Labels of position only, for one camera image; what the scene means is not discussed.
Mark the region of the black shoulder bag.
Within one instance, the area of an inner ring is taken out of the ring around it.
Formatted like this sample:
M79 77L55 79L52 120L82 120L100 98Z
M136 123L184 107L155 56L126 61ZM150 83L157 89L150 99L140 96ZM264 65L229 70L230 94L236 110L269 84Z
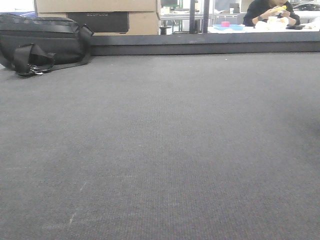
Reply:
M85 65L93 31L65 17L0 15L0 63L23 77Z

